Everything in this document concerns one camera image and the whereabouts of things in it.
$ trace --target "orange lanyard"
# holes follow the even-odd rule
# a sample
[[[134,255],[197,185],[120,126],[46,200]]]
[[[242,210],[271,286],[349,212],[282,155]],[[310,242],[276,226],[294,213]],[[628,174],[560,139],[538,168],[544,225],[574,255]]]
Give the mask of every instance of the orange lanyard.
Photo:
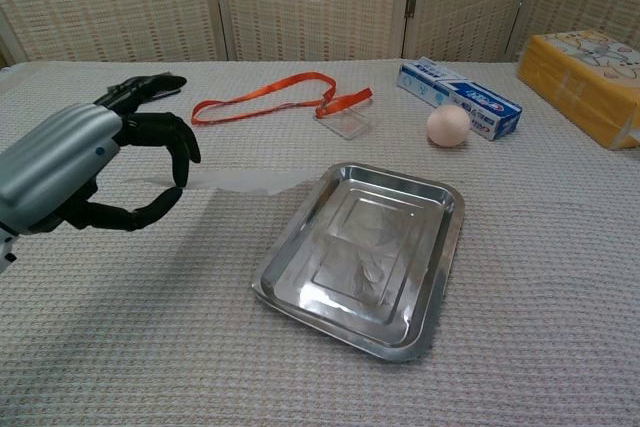
[[[198,118],[198,114],[200,114],[200,112],[202,112],[203,110],[217,109],[227,105],[239,104],[240,102],[244,102],[246,100],[256,99],[258,97],[262,97],[263,95],[268,95],[272,92],[286,89],[287,87],[290,87],[299,82],[304,82],[305,80],[322,80],[329,84],[331,87],[324,94],[322,94],[322,99],[318,100],[285,103],[263,110],[256,110],[244,114],[232,115],[230,117],[223,117],[220,119],[206,120]],[[336,81],[328,75],[321,74],[320,72],[303,72],[301,74],[292,75],[291,77],[287,77],[286,79],[279,80],[277,82],[274,82],[273,84],[265,85],[258,90],[255,90],[246,95],[242,95],[240,97],[236,97],[235,99],[204,100],[193,108],[193,112],[191,114],[191,123],[193,125],[224,124],[226,122],[248,119],[250,117],[271,114],[273,112],[278,112],[279,110],[292,109],[295,107],[316,107],[316,117],[321,119],[323,117],[326,117],[327,115],[331,115],[336,112],[340,112],[341,110],[348,109],[349,107],[362,102],[363,100],[366,100],[373,95],[371,89],[369,88],[361,90],[360,92],[356,92],[355,94],[347,94],[339,97],[334,97],[335,93]]]

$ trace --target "white box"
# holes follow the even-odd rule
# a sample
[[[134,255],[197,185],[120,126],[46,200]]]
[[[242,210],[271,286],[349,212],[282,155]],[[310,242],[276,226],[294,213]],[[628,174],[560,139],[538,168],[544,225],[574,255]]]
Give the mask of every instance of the white box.
[[[522,113],[519,105],[426,57],[403,64],[396,84],[434,107],[463,107],[471,128],[489,140],[513,132]]]

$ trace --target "robotic hand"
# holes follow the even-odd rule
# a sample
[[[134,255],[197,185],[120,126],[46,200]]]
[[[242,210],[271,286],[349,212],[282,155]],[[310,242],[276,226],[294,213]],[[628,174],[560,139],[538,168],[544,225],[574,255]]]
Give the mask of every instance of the robotic hand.
[[[52,115],[0,154],[0,273],[16,257],[20,234],[50,232],[63,221],[78,229],[142,229],[176,204],[187,183],[189,161],[200,162],[189,126],[173,114],[136,114],[141,103],[175,94],[183,77],[132,77],[109,87],[93,104],[75,104]],[[128,212],[89,202],[96,176],[120,147],[165,146],[176,187]]]

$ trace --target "stainless steel tray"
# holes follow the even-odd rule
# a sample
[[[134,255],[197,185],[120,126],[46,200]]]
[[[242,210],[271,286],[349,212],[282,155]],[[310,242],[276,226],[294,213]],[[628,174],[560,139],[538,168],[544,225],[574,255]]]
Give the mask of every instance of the stainless steel tray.
[[[423,353],[462,225],[453,188],[360,164],[331,167],[256,270],[267,304],[377,357]]]

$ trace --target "yellow package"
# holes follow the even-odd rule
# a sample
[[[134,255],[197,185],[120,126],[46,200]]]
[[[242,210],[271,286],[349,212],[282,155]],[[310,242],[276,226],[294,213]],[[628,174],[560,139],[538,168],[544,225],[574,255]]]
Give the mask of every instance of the yellow package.
[[[602,146],[640,145],[640,52],[591,30],[534,35],[518,77]]]

